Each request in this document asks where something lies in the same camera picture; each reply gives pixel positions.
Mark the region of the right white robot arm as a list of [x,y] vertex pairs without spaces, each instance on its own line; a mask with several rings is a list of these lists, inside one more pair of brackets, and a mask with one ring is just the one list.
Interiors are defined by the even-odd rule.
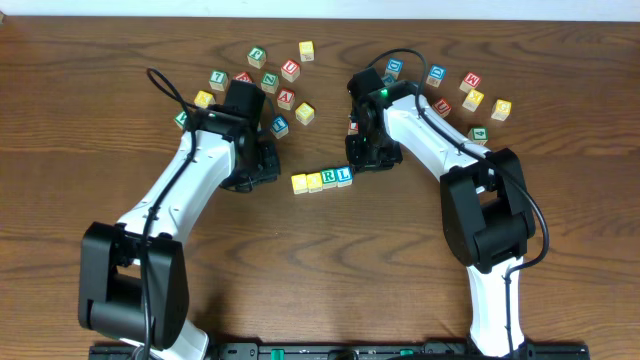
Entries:
[[345,139],[354,172],[389,170],[408,149],[438,180],[443,233],[470,281],[473,319],[470,338],[484,356],[504,357],[521,347],[518,280],[527,241],[535,233],[533,214],[523,195],[486,166],[491,160],[523,178],[517,156],[492,152],[470,142],[430,109],[415,85],[385,85],[359,74],[347,85],[356,133]]

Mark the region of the blue block L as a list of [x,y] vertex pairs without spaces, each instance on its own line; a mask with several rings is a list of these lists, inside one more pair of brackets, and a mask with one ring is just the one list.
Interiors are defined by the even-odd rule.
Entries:
[[336,169],[337,185],[346,187],[352,184],[353,174],[350,166],[344,166]]

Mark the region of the green block R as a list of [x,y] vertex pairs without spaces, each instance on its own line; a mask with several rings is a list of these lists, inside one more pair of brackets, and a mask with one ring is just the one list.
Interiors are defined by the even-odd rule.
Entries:
[[325,169],[320,172],[322,179],[322,189],[330,189],[337,186],[337,176],[335,169]]

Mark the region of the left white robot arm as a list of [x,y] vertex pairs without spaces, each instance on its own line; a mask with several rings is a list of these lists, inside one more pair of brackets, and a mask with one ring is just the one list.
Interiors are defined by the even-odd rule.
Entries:
[[214,105],[192,119],[143,199],[113,225],[91,224],[82,239],[78,320],[125,342],[109,356],[204,358],[209,337],[187,319],[185,243],[217,188],[249,192],[279,174],[258,111]]

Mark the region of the yellow block O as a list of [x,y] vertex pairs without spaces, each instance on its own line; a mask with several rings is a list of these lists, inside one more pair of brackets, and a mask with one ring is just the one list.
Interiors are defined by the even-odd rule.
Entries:
[[309,193],[320,192],[323,190],[323,180],[320,172],[307,174],[306,183]]

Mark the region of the yellow block C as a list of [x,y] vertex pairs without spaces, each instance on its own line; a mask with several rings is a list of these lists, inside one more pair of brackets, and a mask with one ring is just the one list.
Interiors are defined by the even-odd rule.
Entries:
[[292,183],[293,192],[296,195],[307,193],[309,191],[308,182],[307,182],[307,175],[306,174],[292,175],[291,176],[291,183]]

